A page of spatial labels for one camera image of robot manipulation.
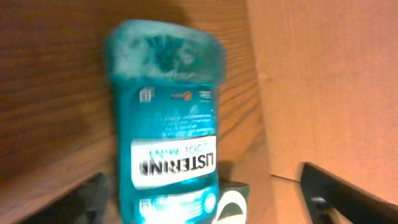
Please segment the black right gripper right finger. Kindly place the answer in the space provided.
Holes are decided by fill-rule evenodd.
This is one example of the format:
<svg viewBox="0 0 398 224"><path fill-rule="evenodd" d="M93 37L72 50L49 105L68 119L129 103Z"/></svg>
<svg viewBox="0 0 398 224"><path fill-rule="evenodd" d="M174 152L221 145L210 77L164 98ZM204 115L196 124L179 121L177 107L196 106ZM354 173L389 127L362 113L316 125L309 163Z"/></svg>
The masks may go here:
<svg viewBox="0 0 398 224"><path fill-rule="evenodd" d="M302 164L300 188L313 223L397 223L397 205L343 180L311 163Z"/></svg>

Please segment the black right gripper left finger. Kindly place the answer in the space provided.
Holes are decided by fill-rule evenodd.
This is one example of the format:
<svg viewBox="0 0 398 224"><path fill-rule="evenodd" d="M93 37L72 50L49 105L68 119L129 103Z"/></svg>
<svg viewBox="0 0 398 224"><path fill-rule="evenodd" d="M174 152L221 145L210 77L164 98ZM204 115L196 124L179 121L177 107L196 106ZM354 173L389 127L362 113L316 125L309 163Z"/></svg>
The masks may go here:
<svg viewBox="0 0 398 224"><path fill-rule="evenodd" d="M106 176L97 173L22 224L101 224L109 200Z"/></svg>

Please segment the teal mouthwash bottle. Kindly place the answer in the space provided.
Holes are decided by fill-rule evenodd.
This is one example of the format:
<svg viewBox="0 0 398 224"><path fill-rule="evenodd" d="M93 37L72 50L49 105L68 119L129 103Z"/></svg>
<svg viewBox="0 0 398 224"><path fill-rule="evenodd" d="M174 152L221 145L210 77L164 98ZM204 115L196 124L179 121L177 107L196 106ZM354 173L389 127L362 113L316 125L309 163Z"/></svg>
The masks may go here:
<svg viewBox="0 0 398 224"><path fill-rule="evenodd" d="M105 43L123 223L209 223L219 200L221 42L202 30L130 20Z"/></svg>

